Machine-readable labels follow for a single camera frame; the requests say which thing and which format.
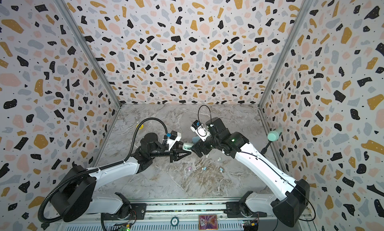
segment purple card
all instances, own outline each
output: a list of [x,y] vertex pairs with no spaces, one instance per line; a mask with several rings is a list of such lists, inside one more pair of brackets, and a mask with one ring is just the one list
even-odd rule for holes
[[218,230],[217,215],[199,215],[199,230]]

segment mint green object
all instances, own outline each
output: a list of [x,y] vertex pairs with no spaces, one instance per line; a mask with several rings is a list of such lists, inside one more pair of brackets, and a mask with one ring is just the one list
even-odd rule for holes
[[277,130],[272,130],[268,133],[267,138],[269,141],[274,142],[279,139],[281,133],[281,128],[278,128]]

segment terrazzo wallpaper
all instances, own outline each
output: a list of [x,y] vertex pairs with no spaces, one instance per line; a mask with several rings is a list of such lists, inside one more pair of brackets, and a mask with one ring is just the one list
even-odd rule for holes
[[303,0],[65,0],[122,103],[255,104]]
[[118,108],[52,0],[0,0],[0,13],[0,230],[44,230],[39,205],[96,158]]
[[384,230],[384,0],[314,0],[262,106],[321,230]]

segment black cable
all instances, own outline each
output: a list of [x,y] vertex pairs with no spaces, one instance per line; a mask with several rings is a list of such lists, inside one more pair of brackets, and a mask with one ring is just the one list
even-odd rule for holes
[[98,168],[95,168],[95,169],[92,169],[92,170],[87,170],[87,171],[83,171],[81,173],[78,173],[72,177],[69,177],[67,178],[66,180],[62,181],[61,183],[59,183],[58,186],[56,186],[46,197],[45,199],[43,200],[43,202],[41,203],[40,205],[40,208],[39,208],[39,211],[37,212],[37,218],[39,219],[40,222],[42,223],[53,223],[53,222],[56,222],[60,219],[62,219],[60,216],[58,217],[55,217],[55,218],[46,218],[44,217],[44,209],[45,209],[45,206],[48,204],[48,202],[51,200],[51,198],[55,195],[55,193],[57,193],[60,188],[62,188],[64,185],[66,185],[67,183],[70,183],[78,178],[81,178],[81,177],[84,177],[84,176],[87,176],[88,174],[90,173],[94,173],[94,172],[97,172],[99,171]]
[[100,223],[101,223],[101,228],[103,229],[103,231],[107,231],[107,229],[105,228],[105,225],[104,225],[104,214],[105,213],[100,214]]
[[199,110],[197,111],[197,121],[199,122],[199,124],[201,125],[201,126],[203,126],[202,125],[202,123],[200,122],[200,119],[199,119],[199,113],[200,113],[200,109],[201,109],[201,107],[203,107],[203,106],[205,106],[205,107],[207,107],[208,108],[208,110],[209,110],[209,117],[211,118],[210,120],[211,120],[211,122],[212,122],[212,113],[211,113],[211,110],[209,109],[209,107],[207,106],[207,105],[201,105],[200,107],[199,107]]
[[[146,119],[144,119],[143,121],[141,121],[141,122],[139,123],[139,125],[136,127],[135,132],[133,133],[132,143],[131,143],[131,148],[129,149],[129,153],[128,153],[127,157],[125,157],[124,162],[126,162],[126,161],[128,160],[128,158],[129,158],[129,157],[131,156],[131,154],[132,154],[133,147],[134,147],[135,140],[136,140],[136,135],[137,135],[137,132],[139,131],[139,128],[141,127],[141,125],[142,125],[143,123],[145,123],[145,122],[148,121],[148,120],[156,120],[156,121],[160,122],[160,123],[163,125],[164,130],[166,131],[166,134],[168,133],[167,126],[166,126],[165,123],[162,122],[160,119],[158,119],[158,118],[146,118]],[[162,143],[163,146],[166,145],[166,142],[167,142],[166,140],[163,140],[163,143]]]
[[279,224],[279,219],[277,219],[276,226],[275,226],[275,228],[272,231],[275,231],[275,229],[277,228],[278,224]]
[[[239,151],[239,153],[246,153],[246,154],[249,154],[249,155],[252,155],[252,156],[254,156],[254,157],[256,157],[257,158],[257,156],[256,155],[254,155],[254,154],[251,154],[251,153],[247,153],[247,152],[243,152],[243,151]],[[283,178],[283,177],[281,177],[280,176],[280,174],[278,173],[278,172],[276,172],[269,164],[267,164],[267,162],[265,162],[264,160],[262,160],[261,158],[259,158],[261,161],[263,161],[263,163],[265,163],[272,171],[274,171],[282,180],[284,180],[284,181],[286,181],[285,180],[285,178]],[[316,218],[316,211],[314,210],[314,207],[313,207],[313,205],[312,205],[312,203],[307,199],[307,197],[300,191],[300,190],[298,190],[295,186],[293,186],[293,185],[291,185],[296,191],[298,191],[309,203],[310,203],[310,205],[312,206],[312,209],[313,209],[313,212],[314,212],[314,217],[313,217],[313,219],[311,219],[311,220],[305,220],[305,219],[299,219],[299,220],[301,220],[301,221],[306,221],[306,222],[311,222],[311,221],[313,221],[315,218]]]

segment marble floor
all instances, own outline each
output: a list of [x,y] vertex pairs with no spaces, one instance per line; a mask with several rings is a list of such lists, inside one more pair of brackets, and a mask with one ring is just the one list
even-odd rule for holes
[[[182,134],[181,141],[191,143],[196,136],[190,130],[197,119],[200,105],[123,105],[113,131],[108,139],[98,166],[122,160],[131,146],[136,121],[147,117],[161,119],[168,132],[175,130]],[[232,132],[240,132],[258,149],[261,150],[268,140],[257,112],[256,105],[210,105],[212,117],[222,119],[224,125]],[[209,119],[209,111],[203,107],[200,121]],[[148,132],[164,135],[159,122],[147,121],[139,130],[135,149],[141,138]],[[272,151],[268,149],[267,158],[274,164],[276,161]],[[127,198],[185,198],[185,197],[241,197],[248,190],[257,193],[270,193],[269,188],[246,166],[222,152],[213,149],[208,157],[199,158],[195,153],[170,163],[169,157],[155,158],[153,164],[145,171],[126,176],[103,187],[98,193],[113,194],[120,192]]]

